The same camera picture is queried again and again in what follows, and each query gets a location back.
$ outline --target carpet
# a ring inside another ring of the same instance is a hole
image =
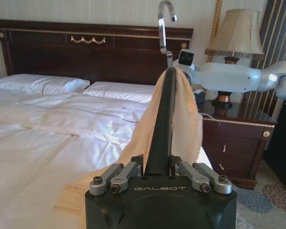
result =
[[[237,229],[286,229],[286,188],[262,161],[254,190],[237,192]]]

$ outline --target wooden headboard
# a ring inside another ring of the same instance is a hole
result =
[[[174,59],[192,34],[193,29],[166,28]],[[0,41],[8,75],[155,84],[166,69],[158,27],[0,20]]]

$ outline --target tan towel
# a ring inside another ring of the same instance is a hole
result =
[[[155,121],[161,99],[165,72],[160,76],[153,92],[153,98],[133,132],[131,142],[123,150],[117,163],[127,164],[132,156],[144,154],[146,165]],[[176,98],[173,117],[172,154],[183,160],[195,162],[202,143],[202,117],[199,115],[195,98],[184,73],[177,68]],[[85,229],[84,194],[94,176],[100,176],[108,167],[94,171],[74,184],[63,188],[54,208],[81,217],[80,229]]]

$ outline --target lamp base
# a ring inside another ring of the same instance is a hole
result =
[[[232,107],[230,95],[232,92],[218,91],[218,95],[212,100],[212,105],[222,109],[229,109]]]

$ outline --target wall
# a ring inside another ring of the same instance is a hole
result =
[[[167,26],[194,28],[190,45],[195,64],[206,61],[216,0],[171,0],[178,21]],[[0,0],[0,19],[157,26],[160,0]],[[229,9],[264,10],[266,0],[223,0],[221,19]],[[5,76],[0,48],[0,77]]]

